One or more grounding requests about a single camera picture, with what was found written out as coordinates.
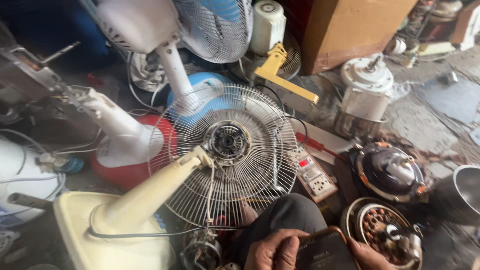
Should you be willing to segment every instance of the fan hub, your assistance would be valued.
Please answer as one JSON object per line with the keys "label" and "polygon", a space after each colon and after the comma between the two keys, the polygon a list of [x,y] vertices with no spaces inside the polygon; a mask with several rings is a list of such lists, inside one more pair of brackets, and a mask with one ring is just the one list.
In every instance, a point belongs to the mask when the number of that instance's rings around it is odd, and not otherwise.
{"label": "fan hub", "polygon": [[207,132],[207,140],[215,157],[230,161],[222,165],[239,162],[247,153],[250,144],[250,136],[246,129],[233,121],[213,124]]}

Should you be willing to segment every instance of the white motor housing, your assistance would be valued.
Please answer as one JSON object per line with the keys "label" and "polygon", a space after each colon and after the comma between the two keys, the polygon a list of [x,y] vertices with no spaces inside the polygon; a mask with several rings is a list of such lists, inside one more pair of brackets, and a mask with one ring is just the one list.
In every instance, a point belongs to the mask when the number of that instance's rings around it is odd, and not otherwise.
{"label": "white motor housing", "polygon": [[283,43],[287,18],[283,15],[283,7],[272,0],[263,0],[253,7],[253,33],[250,49],[257,54],[265,55],[273,46]]}
{"label": "white motor housing", "polygon": [[8,202],[18,192],[53,201],[63,188],[65,175],[44,172],[37,164],[40,154],[0,137],[0,228],[30,221],[45,211]]}
{"label": "white motor housing", "polygon": [[351,59],[342,66],[341,74],[348,86],[341,110],[364,120],[380,121],[390,102],[388,94],[394,83],[383,55],[375,60]]}
{"label": "white motor housing", "polygon": [[129,51],[150,53],[180,29],[171,0],[104,0],[96,12],[105,35]]}

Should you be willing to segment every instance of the cream fan stand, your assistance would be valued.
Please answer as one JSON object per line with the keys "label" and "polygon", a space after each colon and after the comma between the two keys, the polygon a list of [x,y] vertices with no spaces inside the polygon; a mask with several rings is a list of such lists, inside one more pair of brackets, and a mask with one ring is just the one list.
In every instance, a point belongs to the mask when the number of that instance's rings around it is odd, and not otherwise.
{"label": "cream fan stand", "polygon": [[53,204],[61,235],[77,270],[162,270],[175,262],[168,237],[104,239],[102,234],[166,233],[153,213],[196,169],[212,166],[197,146],[139,186],[115,196],[67,192]]}

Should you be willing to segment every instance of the metal rod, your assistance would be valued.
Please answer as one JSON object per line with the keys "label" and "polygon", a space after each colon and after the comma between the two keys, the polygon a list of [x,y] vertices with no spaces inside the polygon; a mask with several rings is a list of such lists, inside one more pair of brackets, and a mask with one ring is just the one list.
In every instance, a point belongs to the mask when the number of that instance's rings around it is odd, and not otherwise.
{"label": "metal rod", "polygon": [[41,63],[46,64],[46,63],[58,58],[59,56],[65,54],[66,52],[70,51],[71,49],[75,48],[79,44],[80,44],[80,41],[75,41],[72,44],[66,46],[65,48],[60,49],[59,51],[55,52],[54,54],[48,56]]}
{"label": "metal rod", "polygon": [[37,197],[25,195],[22,193],[12,193],[8,196],[8,202],[16,205],[32,207],[36,209],[49,210],[52,208],[52,202]]}

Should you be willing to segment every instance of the human hand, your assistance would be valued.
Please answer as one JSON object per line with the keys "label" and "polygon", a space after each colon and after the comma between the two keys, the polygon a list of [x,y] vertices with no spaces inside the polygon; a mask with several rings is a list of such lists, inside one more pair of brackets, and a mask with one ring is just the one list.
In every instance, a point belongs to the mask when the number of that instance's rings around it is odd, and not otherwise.
{"label": "human hand", "polygon": [[369,245],[359,243],[351,237],[347,239],[347,242],[362,270],[395,270],[395,267],[382,254],[376,252]]}
{"label": "human hand", "polygon": [[295,229],[280,229],[262,241],[250,245],[246,270],[293,270],[300,240],[309,234]]}

